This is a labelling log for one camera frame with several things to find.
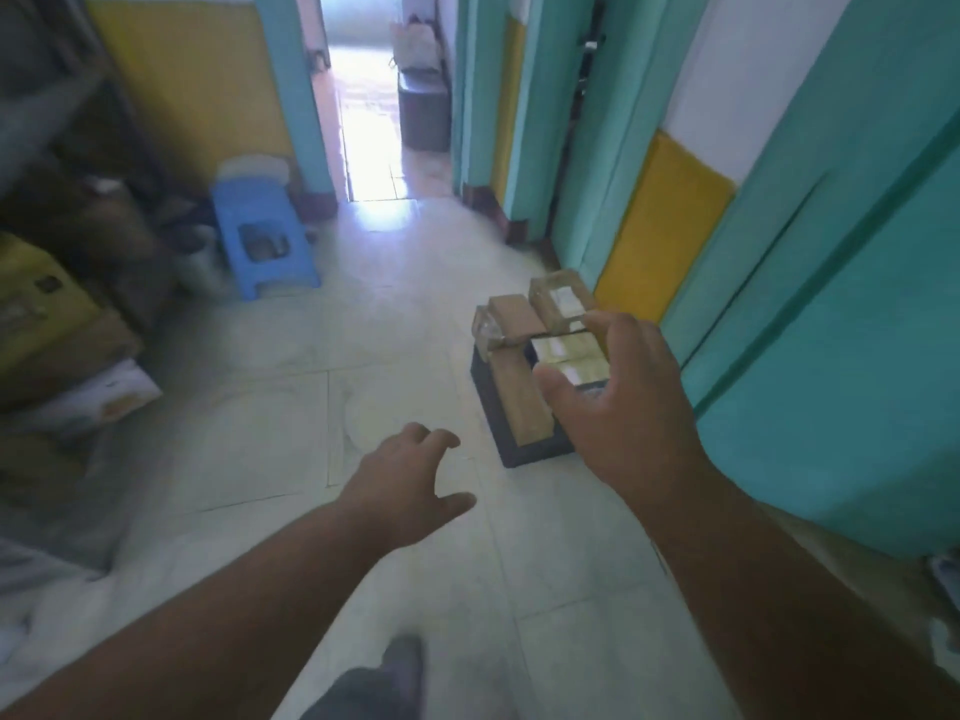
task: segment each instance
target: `pant leg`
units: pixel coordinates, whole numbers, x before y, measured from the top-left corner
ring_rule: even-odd
[[[417,720],[387,673],[359,667],[339,677],[300,720]]]

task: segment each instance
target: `foot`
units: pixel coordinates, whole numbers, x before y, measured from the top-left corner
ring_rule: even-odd
[[[420,711],[424,699],[424,640],[413,634],[398,636],[383,653],[380,669],[390,675],[393,685]]]

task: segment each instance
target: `forearm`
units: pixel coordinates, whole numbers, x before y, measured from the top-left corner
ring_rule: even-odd
[[[748,720],[960,713],[960,688],[715,468],[670,485],[625,499]]]
[[[4,718],[269,718],[385,554],[340,502],[316,508],[114,634]]]

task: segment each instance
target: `black base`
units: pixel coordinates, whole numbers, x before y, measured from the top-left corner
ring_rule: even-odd
[[[556,419],[554,420],[553,436],[532,444],[524,444],[522,447],[517,445],[514,433],[510,431],[507,414],[500,403],[500,396],[497,393],[497,385],[494,383],[494,374],[490,371],[490,364],[480,358],[480,352],[476,349],[476,346],[473,348],[470,376],[473,378],[477,396],[480,397],[480,403],[483,405],[486,423],[489,424],[489,431],[493,435],[496,451],[500,453],[500,462],[503,463],[504,468],[518,468],[521,465],[529,465],[540,460],[549,460],[551,457],[569,455],[573,452],[573,444],[570,443],[570,438]]]

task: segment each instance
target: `yellow wainscoting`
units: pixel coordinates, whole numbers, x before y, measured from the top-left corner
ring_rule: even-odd
[[[736,189],[656,132],[597,283],[600,306],[659,322]]]
[[[523,46],[527,27],[512,15],[507,16],[507,30],[503,40],[503,74],[500,76],[500,100],[496,113],[496,148],[493,151],[493,173],[490,188],[501,207],[507,193],[510,174],[510,154],[514,148],[514,123],[517,105],[521,99],[521,72]]]
[[[181,183],[205,192],[224,159],[293,156],[252,3],[86,5],[159,154]]]

